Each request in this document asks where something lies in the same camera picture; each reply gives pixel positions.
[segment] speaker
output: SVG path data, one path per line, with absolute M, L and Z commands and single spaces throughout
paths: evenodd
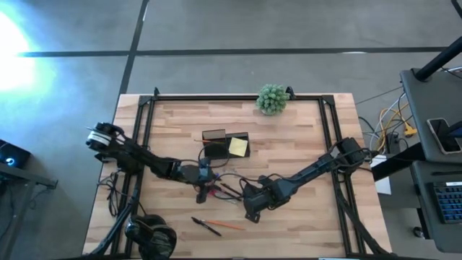
M 0 163 L 24 169 L 30 152 L 0 139 Z

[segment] sticky note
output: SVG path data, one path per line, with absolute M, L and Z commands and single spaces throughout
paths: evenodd
M 245 156 L 245 151 L 247 150 L 247 143 L 248 141 L 238 139 L 238 138 L 231 138 L 231 143 L 230 143 L 230 154 L 237 155 L 244 157 Z

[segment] green plant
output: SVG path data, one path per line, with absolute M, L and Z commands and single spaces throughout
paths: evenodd
M 281 113 L 286 107 L 289 94 L 284 91 L 282 85 L 266 84 L 258 94 L 256 105 L 265 115 Z

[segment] wooden tabletop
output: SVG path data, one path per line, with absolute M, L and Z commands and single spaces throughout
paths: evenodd
M 334 97 L 342 136 L 354 137 L 364 146 L 352 94 L 334 94 Z M 139 95 L 122 95 L 115 114 L 114 124 L 122 127 L 129 137 L 138 99 Z M 335 141 L 330 116 L 328 119 Z M 249 178 L 271 173 L 291 176 L 326 152 L 318 103 L 308 100 L 289 101 L 278 116 L 264 116 L 254 101 L 156 101 L 149 146 L 161 157 L 197 160 L 202 143 L 194 140 L 201 139 L 202 131 L 213 129 L 248 132 L 251 149 L 250 157 L 231 159 L 223 168 L 214 169 L 216 173 L 239 173 Z M 221 162 L 212 161 L 212 165 Z M 114 170 L 115 165 L 105 165 L 101 178 Z M 237 178 L 225 176 L 223 181 L 239 189 Z M 123 176 L 119 178 L 119 186 L 122 182 Z M 362 223 L 385 250 L 391 251 L 372 174 L 358 170 L 352 176 L 352 183 Z M 106 188 L 97 190 L 84 253 L 96 248 L 115 222 L 108 212 L 107 196 Z M 258 224 L 244 218 L 242 203 L 208 197 L 206 203 L 197 204 L 192 186 L 159 179 L 148 168 L 144 171 L 141 203 L 148 214 L 160 215 L 175 229 L 178 244 L 173 257 L 344 256 L 330 173 L 299 188 L 284 206 L 262 211 Z M 191 217 L 219 220 L 245 230 L 212 225 L 223 234 L 218 237 L 195 224 Z M 349 230 L 355 246 L 350 222 Z M 139 257 L 137 248 L 132 256 Z

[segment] gray floor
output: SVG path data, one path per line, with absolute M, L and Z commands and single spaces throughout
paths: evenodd
M 141 0 L 2 1 L 0 33 L 9 37 L 0 51 L 127 51 L 140 6 Z M 446 46 L 461 35 L 461 23 L 449 1 L 436 0 L 156 0 L 139 49 Z M 402 69 L 435 55 L 138 57 L 127 92 L 256 92 L 277 83 L 297 92 L 353 92 L 359 101 L 399 86 Z M 0 138 L 31 151 L 30 167 L 59 179 L 28 211 L 12 258 L 78 256 L 101 168 L 84 145 L 85 127 L 112 120 L 126 57 L 6 56 L 0 64 Z M 458 57 L 449 66 L 461 64 Z M 358 113 L 375 125 L 380 109 L 400 94 L 358 105 Z M 460 258 L 412 237 L 413 210 L 383 211 L 394 252 Z

